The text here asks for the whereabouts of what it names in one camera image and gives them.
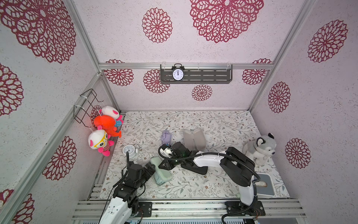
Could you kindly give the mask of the black umbrella case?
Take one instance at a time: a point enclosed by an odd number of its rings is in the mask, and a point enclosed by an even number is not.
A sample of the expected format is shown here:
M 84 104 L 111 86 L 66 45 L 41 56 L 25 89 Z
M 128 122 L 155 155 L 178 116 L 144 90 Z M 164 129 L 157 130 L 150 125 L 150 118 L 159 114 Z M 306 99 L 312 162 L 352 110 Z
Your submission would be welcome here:
M 206 175 L 208 172 L 208 167 L 204 166 L 204 167 L 198 167 L 193 161 L 184 161 L 181 164 L 181 167 L 192 171 L 194 173 L 200 174 L 200 175 Z

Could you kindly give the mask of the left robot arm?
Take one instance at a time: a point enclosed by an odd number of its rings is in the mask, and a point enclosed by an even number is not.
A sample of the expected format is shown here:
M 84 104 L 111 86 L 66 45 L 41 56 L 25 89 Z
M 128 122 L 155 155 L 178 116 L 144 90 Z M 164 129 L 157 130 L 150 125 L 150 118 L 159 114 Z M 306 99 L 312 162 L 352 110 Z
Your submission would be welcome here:
M 139 211 L 138 189 L 154 175 L 155 165 L 148 162 L 145 166 L 136 164 L 126 153 L 126 172 L 113 186 L 113 198 L 106 211 L 100 217 L 100 224 L 125 224 L 126 221 Z

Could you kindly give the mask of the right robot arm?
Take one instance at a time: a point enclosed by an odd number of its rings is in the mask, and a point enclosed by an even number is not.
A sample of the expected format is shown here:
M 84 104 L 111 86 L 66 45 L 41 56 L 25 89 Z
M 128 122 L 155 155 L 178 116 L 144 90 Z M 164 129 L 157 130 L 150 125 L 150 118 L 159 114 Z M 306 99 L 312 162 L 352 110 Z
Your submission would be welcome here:
M 246 215 L 258 203 L 256 183 L 261 180 L 255 172 L 254 162 L 235 147 L 222 152 L 190 151 L 181 142 L 173 145 L 163 144 L 158 148 L 158 155 L 163 159 L 159 169 L 172 170 L 180 165 L 183 169 L 200 175 L 206 175 L 209 167 L 221 168 L 238 185 L 239 210 L 227 212 L 221 217 L 222 223 L 230 216 Z

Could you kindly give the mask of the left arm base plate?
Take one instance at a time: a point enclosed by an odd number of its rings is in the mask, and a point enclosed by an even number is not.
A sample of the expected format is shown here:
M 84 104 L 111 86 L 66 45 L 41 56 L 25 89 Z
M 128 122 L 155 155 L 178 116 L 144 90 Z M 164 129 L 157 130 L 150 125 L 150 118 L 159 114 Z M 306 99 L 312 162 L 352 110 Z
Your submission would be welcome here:
M 152 202 L 138 202 L 134 206 L 134 210 L 132 212 L 131 217 L 151 217 L 153 210 Z

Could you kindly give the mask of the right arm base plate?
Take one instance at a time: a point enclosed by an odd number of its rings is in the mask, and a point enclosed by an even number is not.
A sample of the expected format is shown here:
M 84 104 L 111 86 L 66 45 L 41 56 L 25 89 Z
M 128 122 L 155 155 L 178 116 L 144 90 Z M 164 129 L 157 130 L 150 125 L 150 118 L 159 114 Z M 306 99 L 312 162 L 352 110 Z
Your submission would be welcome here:
M 256 201 L 253 205 L 245 205 L 241 201 L 226 201 L 225 203 L 227 213 L 237 216 L 265 216 L 261 201 Z

